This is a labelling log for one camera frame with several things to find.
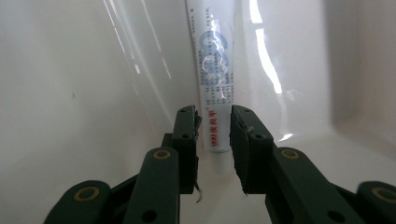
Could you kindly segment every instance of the white plastic wall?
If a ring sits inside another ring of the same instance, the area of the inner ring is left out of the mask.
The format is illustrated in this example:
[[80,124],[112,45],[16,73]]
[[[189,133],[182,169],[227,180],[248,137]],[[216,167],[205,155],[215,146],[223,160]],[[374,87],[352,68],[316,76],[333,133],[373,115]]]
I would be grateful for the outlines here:
[[[396,185],[396,2],[238,6],[235,103],[333,183]],[[41,223],[73,185],[137,174],[198,102],[184,0],[0,0],[0,223]],[[181,197],[181,223],[270,223],[230,153],[198,154],[204,198]]]

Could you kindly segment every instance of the screw hole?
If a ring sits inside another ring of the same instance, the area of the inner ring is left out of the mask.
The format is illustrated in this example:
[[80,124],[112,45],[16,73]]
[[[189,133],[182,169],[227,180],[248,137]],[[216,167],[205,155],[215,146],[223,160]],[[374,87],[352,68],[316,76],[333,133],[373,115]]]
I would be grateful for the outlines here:
[[150,223],[157,219],[157,213],[153,210],[148,210],[142,215],[142,220],[146,223]]
[[165,160],[171,156],[168,150],[158,150],[154,153],[154,158],[158,160]]
[[329,211],[327,216],[335,222],[344,223],[346,221],[346,218],[339,212]]

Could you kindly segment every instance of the white tube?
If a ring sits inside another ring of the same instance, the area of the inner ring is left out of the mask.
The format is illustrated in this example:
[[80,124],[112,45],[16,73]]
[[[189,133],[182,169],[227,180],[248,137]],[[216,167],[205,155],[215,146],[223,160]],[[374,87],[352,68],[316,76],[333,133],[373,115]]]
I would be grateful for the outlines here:
[[234,0],[186,0],[200,83],[205,149],[230,149]]

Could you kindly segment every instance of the white bin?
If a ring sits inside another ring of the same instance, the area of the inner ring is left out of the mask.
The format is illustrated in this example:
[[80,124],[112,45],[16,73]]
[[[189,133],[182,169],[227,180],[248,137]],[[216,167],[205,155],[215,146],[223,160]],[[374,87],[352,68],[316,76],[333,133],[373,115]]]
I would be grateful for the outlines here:
[[[237,5],[234,103],[331,182],[396,185],[396,2]],[[137,174],[198,96],[184,0],[0,1],[0,223]],[[181,196],[180,223],[270,223],[230,152],[198,156],[204,198]]]

